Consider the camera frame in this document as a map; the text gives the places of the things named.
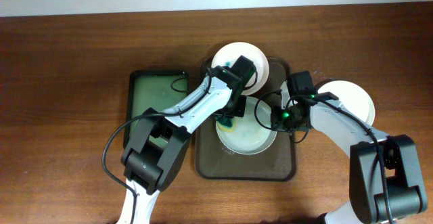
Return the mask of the green and yellow sponge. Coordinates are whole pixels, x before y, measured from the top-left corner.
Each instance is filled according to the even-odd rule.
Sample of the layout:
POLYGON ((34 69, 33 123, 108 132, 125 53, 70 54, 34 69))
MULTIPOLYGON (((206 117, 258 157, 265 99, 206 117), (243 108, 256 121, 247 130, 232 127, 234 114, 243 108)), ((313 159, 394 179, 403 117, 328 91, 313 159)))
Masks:
POLYGON ((216 126, 221 131, 231 132, 235 129, 236 120, 234 116, 224 116, 217 120, 216 126))

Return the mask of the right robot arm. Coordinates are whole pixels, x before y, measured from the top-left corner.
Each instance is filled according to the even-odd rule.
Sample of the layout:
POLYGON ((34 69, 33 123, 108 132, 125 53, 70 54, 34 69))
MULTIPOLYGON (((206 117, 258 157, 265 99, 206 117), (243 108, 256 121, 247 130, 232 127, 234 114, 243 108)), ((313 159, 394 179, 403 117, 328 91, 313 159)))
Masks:
POLYGON ((320 223, 395 223, 426 211, 428 197, 415 143, 391 136, 346 109, 332 93, 295 95, 271 110, 274 131, 310 129, 328 136, 350 160, 350 200, 320 223))

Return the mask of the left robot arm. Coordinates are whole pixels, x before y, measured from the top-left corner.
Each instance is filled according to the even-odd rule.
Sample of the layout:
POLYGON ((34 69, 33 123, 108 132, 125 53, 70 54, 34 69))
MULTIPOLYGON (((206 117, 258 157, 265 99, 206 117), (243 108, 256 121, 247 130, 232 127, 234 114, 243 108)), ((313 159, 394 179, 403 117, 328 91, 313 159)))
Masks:
POLYGON ((214 113, 227 115, 256 72, 253 65, 210 68, 202 84, 162 112, 153 108, 122 125, 136 124, 121 163, 126 196, 119 223, 149 223, 158 195, 178 175, 193 132, 214 113))

